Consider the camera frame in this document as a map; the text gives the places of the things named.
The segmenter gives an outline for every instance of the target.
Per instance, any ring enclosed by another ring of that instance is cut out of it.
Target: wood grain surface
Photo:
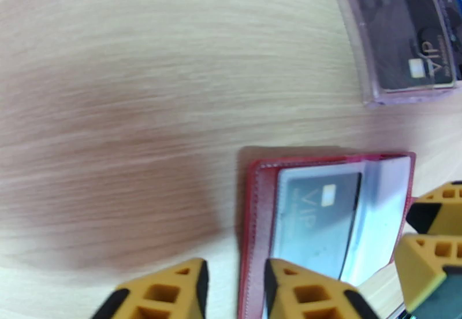
[[[1,318],[88,318],[192,256],[234,317],[258,147],[413,150],[416,195],[462,176],[461,96],[365,109],[336,0],[0,0],[0,44]],[[400,301],[392,268],[363,290]]]

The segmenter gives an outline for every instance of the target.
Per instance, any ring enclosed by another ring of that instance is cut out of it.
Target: wooden table
[[[234,317],[254,158],[413,150],[415,195],[462,176],[461,97],[365,109],[336,0],[0,0],[0,44],[2,318],[87,318],[192,256]],[[363,290],[400,300],[393,269]]]

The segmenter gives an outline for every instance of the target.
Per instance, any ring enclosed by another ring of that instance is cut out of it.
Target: yellow plastic part
[[[275,287],[275,293],[270,293],[271,287]],[[270,319],[378,318],[353,286],[281,259],[267,261],[265,290],[267,301],[269,297],[274,298],[267,308]],[[345,295],[346,291],[360,298],[359,306],[367,307],[366,314],[358,313]]]
[[[206,261],[194,258],[121,284],[116,291],[127,289],[129,294],[110,318],[203,319],[205,299],[201,305],[198,299],[198,283],[201,277],[206,277],[205,282],[208,282],[208,275],[204,272],[207,273]],[[96,314],[94,319],[99,317],[105,316]]]
[[[435,206],[434,212],[431,212],[431,206]],[[408,213],[407,220],[419,233],[462,235],[460,216],[462,184],[460,181],[454,181],[417,199]]]
[[[444,266],[462,266],[462,237],[406,234],[394,260],[406,309],[412,313],[446,280]]]

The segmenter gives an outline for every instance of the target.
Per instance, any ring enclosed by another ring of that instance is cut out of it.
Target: red leather wallet
[[[377,162],[401,157],[409,157],[411,159],[411,168],[405,208],[397,242],[403,231],[404,216],[412,203],[411,188],[415,167],[415,153],[377,153],[339,155],[335,157],[264,159],[251,164],[247,174],[245,196],[238,318],[257,319],[262,317],[264,306],[263,269],[265,260],[270,256],[272,235],[274,232],[273,224],[277,200],[278,175],[282,169],[348,164],[364,160]]]

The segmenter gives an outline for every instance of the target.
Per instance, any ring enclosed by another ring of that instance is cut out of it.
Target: red card holder
[[[405,215],[412,204],[411,190],[415,167],[415,153],[377,153],[339,155],[335,157],[294,157],[255,161],[247,174],[245,196],[243,249],[239,283],[239,319],[260,319],[263,313],[264,262],[269,257],[273,234],[278,174],[281,169],[354,163],[363,160],[380,161],[410,157],[411,173],[406,204],[398,238],[401,237]]]

